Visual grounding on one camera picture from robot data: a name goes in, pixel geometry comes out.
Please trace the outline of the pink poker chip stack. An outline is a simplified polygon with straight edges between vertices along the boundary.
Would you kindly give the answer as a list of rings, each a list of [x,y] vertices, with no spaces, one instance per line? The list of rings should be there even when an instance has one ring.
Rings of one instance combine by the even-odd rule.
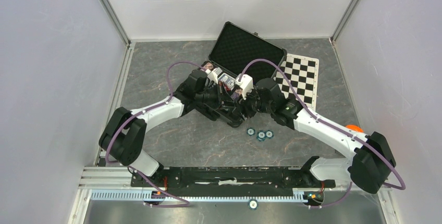
[[[210,71],[213,71],[215,69],[214,65],[211,62],[205,63],[203,68],[205,68],[206,70],[210,70]]]

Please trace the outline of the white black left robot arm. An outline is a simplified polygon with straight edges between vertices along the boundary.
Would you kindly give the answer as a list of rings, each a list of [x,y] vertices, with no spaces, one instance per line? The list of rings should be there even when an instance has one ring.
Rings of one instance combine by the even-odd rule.
[[[144,174],[151,186],[163,182],[161,164],[143,150],[146,133],[171,119],[180,118],[194,109],[218,117],[222,106],[227,106],[238,84],[228,74],[193,70],[165,99],[150,106],[128,110],[117,108],[107,123],[98,144],[106,151],[105,160],[131,167]]]

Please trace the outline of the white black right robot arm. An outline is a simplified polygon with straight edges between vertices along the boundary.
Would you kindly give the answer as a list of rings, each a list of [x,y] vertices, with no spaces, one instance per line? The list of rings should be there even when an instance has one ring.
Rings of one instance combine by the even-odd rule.
[[[294,98],[286,98],[271,78],[256,85],[249,75],[235,80],[240,103],[252,113],[270,114],[279,125],[308,134],[343,155],[340,159],[316,158],[302,170],[301,180],[315,186],[324,180],[351,181],[367,193],[375,194],[396,166],[384,135],[365,134],[337,124]]]

